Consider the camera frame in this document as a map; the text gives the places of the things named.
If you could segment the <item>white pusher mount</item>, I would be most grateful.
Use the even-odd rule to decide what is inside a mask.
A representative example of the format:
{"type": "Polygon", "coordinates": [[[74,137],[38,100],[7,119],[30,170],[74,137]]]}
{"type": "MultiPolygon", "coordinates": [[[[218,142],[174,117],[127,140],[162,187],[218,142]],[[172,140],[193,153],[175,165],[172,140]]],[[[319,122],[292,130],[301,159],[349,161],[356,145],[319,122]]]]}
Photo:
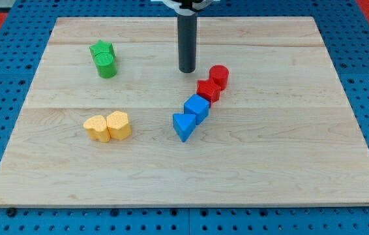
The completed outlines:
{"type": "Polygon", "coordinates": [[[203,11],[209,5],[219,0],[151,0],[161,2],[168,8],[173,9],[178,15],[191,16],[203,11]]]}

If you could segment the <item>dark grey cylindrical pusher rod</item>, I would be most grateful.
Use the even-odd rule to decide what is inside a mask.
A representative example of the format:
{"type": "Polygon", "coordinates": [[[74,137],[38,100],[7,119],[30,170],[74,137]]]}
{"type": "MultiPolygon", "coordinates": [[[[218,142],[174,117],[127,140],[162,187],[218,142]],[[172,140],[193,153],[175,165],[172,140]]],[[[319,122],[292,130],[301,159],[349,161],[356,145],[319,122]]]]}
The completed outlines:
{"type": "Polygon", "coordinates": [[[197,17],[196,13],[177,16],[179,70],[183,73],[196,69],[197,17]]]}

